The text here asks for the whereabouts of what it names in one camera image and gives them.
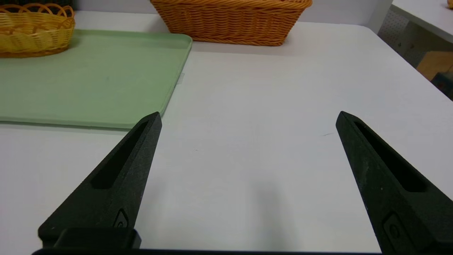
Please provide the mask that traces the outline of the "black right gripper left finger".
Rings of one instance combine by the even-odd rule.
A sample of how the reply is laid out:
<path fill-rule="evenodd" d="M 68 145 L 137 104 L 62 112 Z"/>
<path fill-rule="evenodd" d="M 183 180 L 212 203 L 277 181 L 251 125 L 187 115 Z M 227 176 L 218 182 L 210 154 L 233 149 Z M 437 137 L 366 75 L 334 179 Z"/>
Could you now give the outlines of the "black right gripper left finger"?
<path fill-rule="evenodd" d="M 162 129 L 143 117 L 41 224 L 44 249 L 138 249 L 134 225 Z"/>

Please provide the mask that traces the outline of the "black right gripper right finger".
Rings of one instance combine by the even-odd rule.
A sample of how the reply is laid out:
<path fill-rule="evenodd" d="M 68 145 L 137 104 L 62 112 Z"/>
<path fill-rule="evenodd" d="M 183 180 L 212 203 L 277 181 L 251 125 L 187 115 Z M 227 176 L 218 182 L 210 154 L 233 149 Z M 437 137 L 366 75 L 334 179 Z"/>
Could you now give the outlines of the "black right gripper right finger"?
<path fill-rule="evenodd" d="M 453 204 L 358 117 L 336 128 L 383 254 L 451 254 Z"/>

